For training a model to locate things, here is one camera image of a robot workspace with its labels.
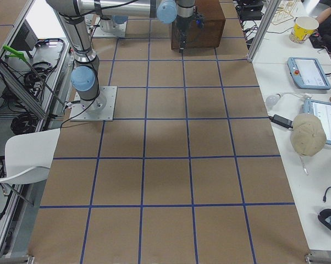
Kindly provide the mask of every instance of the yellow bucket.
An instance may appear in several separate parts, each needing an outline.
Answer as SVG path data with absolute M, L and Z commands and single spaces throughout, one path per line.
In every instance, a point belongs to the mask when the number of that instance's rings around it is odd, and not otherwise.
M 289 39 L 295 43 L 304 43 L 318 26 L 319 23 L 316 19 L 301 16 L 295 20 L 295 25 L 289 35 Z

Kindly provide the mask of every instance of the light blue round cap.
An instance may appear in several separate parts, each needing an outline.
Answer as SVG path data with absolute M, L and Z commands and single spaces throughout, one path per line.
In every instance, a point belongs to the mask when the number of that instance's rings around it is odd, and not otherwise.
M 178 15 L 178 7 L 174 0 L 163 0 L 157 8 L 157 18 L 164 24 L 170 24 Z
M 128 16 L 126 16 L 126 15 L 114 15 L 114 16 L 112 16 L 112 19 L 116 24 L 121 25 L 121 24 L 125 23 L 128 20 Z
M 86 66 L 77 67 L 71 72 L 70 80 L 74 88 L 85 92 L 92 88 L 95 83 L 95 74 Z

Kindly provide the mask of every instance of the tablet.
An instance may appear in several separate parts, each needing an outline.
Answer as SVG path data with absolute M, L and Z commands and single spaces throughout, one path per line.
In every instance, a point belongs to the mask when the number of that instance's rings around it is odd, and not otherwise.
M 314 114 L 321 120 L 327 144 L 331 145 L 331 103 L 307 99 L 304 103 L 304 113 Z
M 331 85 L 317 59 L 288 59 L 288 67 L 294 83 L 301 89 L 329 90 Z

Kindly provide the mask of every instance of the beige hat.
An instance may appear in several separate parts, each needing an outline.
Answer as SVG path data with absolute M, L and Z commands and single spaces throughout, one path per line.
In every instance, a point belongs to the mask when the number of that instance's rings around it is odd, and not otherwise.
M 293 121 L 290 141 L 298 154 L 313 156 L 324 147 L 327 137 L 318 117 L 299 114 Z

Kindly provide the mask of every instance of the brown box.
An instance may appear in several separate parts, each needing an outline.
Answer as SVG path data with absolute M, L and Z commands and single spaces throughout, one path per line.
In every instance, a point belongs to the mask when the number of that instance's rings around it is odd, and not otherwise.
M 225 24 L 225 16 L 218 0 L 196 0 L 198 12 L 205 16 L 205 26 L 199 29 L 196 21 L 191 23 L 185 48 L 218 47 Z M 176 22 L 172 23 L 172 50 L 179 49 Z

